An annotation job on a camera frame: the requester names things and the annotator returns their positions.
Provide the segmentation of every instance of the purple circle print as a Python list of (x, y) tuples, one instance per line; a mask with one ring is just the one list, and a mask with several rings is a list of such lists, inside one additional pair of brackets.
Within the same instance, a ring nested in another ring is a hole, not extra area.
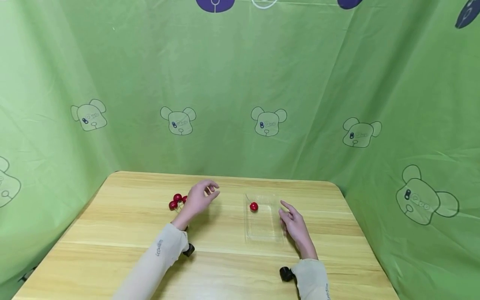
[(235, 0), (197, 0), (198, 6), (206, 12), (226, 12), (232, 8)]
[(455, 23), (455, 27), (461, 29), (475, 20), (480, 12), (480, 0), (468, 0), (463, 7)]
[(350, 10), (357, 7), (362, 0), (338, 0), (338, 5), (344, 10)]

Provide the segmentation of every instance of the plastic container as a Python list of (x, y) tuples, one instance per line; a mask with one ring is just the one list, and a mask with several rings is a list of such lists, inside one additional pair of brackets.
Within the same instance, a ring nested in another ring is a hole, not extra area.
[[(283, 243), (284, 236), (278, 216), (280, 198), (276, 195), (246, 193), (243, 202), (245, 239)], [(256, 212), (250, 210), (252, 202), (258, 204)]]

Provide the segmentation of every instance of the green cloth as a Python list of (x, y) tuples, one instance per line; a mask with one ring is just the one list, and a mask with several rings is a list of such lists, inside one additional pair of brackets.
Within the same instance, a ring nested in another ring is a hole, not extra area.
[(116, 170), (331, 181), (402, 300), (476, 299), (480, 0), (205, 1), (0, 0), (0, 299)]

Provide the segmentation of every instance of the hand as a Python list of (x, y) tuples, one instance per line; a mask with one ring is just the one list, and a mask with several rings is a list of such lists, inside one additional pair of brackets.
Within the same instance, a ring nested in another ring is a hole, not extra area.
[(220, 191), (216, 191), (215, 188), (219, 188), (218, 184), (210, 179), (202, 180), (192, 186), (182, 210), (172, 221), (173, 226), (184, 231), (188, 223), (220, 194)]
[(282, 226), (283, 231), (288, 233), (295, 241), (295, 246), (300, 252), (301, 259), (311, 258), (318, 260), (315, 246), (310, 238), (307, 225), (305, 225), (302, 215), (295, 209), (295, 207), (287, 202), (283, 200), (280, 202), (288, 209), (288, 212), (285, 212), (281, 208), (279, 209), (278, 214), (280, 215), (280, 225)]

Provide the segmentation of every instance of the wooden table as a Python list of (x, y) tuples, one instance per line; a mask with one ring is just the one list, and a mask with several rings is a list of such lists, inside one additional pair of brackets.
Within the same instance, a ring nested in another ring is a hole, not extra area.
[[(110, 299), (201, 176), (117, 172), (55, 245), (14, 300)], [(334, 300), (397, 300), (340, 190), (329, 182), (210, 177), (220, 185), (208, 213), (191, 224), (196, 251), (180, 256), (153, 299), (292, 300), (279, 269), (298, 262), (285, 242), (245, 239), (245, 192), (277, 194), (303, 214)]]

